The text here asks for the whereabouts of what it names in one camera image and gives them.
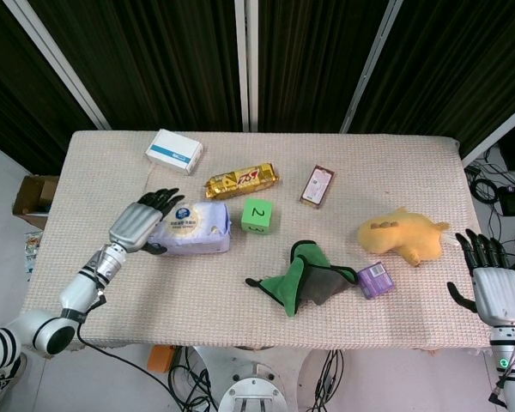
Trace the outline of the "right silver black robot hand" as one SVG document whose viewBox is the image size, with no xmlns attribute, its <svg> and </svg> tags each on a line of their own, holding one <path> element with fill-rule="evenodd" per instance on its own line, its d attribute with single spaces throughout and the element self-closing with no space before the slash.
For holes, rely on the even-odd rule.
<svg viewBox="0 0 515 412">
<path fill-rule="evenodd" d="M 515 270 L 504 246 L 495 238 L 466 229 L 455 234 L 467 264 L 474 298 L 463 297 L 453 282 L 446 283 L 451 298 L 477 314 L 491 327 L 515 326 Z"/>
</svg>

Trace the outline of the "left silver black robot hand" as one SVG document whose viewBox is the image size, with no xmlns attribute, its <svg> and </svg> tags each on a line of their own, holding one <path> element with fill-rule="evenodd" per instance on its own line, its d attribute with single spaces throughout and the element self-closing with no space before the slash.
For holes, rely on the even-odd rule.
<svg viewBox="0 0 515 412">
<path fill-rule="evenodd" d="M 179 188 L 160 189 L 148 192 L 137 202 L 131 203 L 109 229 L 109 240 L 121 246 L 127 253 L 145 251 L 151 255 L 161 255 L 165 246 L 149 237 L 157 225 L 185 199 Z"/>
</svg>

